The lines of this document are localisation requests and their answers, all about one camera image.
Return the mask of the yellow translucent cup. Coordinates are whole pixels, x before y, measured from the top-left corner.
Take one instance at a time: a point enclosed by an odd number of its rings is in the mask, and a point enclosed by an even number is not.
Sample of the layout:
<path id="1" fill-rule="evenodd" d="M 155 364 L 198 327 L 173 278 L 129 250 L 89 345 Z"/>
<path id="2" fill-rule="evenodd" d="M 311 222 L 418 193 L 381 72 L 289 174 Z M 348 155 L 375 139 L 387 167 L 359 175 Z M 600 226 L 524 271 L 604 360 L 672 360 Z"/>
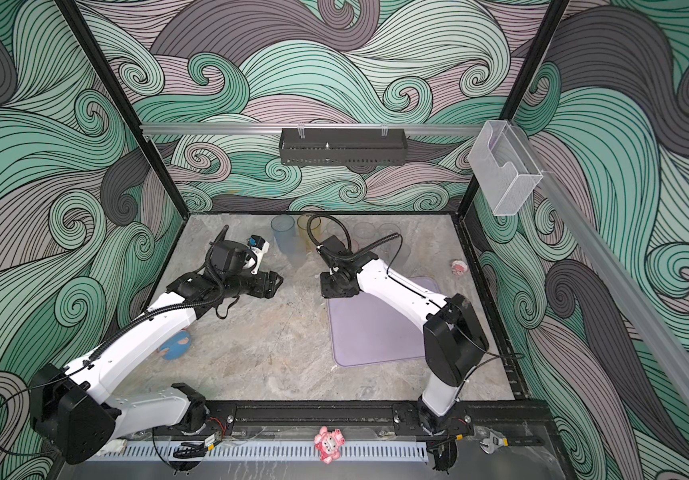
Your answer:
<path id="1" fill-rule="evenodd" d="M 306 250 L 316 250 L 316 242 L 310 237 L 310 233 L 315 238 L 320 238 L 320 227 L 322 227 L 322 218 L 316 217 L 312 214 L 302 214 L 296 220 L 296 227 L 298 228 L 298 235 L 304 240 Z"/>

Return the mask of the blue translucent cup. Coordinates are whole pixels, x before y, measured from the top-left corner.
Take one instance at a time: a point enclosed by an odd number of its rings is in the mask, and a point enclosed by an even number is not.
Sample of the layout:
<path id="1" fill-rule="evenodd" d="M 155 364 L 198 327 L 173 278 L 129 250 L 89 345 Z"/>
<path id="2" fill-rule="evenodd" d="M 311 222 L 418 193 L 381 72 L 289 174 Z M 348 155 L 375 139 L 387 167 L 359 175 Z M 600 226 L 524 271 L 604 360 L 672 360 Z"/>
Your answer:
<path id="1" fill-rule="evenodd" d="M 286 255 L 296 249 L 296 222 L 290 215 L 278 215 L 270 221 L 278 249 Z"/>

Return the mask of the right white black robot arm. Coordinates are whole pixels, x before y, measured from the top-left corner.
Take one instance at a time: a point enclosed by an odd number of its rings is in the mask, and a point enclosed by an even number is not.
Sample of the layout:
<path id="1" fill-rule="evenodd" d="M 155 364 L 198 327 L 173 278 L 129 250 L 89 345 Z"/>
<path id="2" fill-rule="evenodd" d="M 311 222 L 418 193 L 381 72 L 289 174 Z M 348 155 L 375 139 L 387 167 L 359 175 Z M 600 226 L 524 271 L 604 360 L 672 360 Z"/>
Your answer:
<path id="1" fill-rule="evenodd" d="M 421 332 L 430 376 L 418 399 L 417 413 L 427 433 L 437 435 L 446 430 L 449 412 L 463 384 L 489 349 L 470 301 L 461 294 L 447 297 L 421 287 L 373 252 L 393 240 L 402 242 L 399 233 L 390 233 L 353 251 L 345 225 L 334 216 L 316 213 L 306 221 L 306 234 L 328 266 L 320 274 L 324 298 L 372 295 Z"/>

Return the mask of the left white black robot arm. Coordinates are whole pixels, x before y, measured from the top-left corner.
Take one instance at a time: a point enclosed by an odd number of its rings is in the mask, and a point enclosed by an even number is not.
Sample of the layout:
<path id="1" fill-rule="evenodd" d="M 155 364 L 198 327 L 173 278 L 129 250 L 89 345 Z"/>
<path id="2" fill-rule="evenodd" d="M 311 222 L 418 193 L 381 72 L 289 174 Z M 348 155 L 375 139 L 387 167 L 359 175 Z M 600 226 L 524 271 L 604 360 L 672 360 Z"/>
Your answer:
<path id="1" fill-rule="evenodd" d="M 185 383 L 156 393 L 121 398 L 116 387 L 164 342 L 184 332 L 226 299 L 270 299 L 284 280 L 260 268 L 270 250 L 264 238 L 229 240 L 220 231 L 202 268 L 166 287 L 152 306 L 90 352 L 64 367 L 36 372 L 30 388 L 30 422 L 70 465 L 128 434 L 172 427 L 186 436 L 206 428 L 206 398 Z"/>

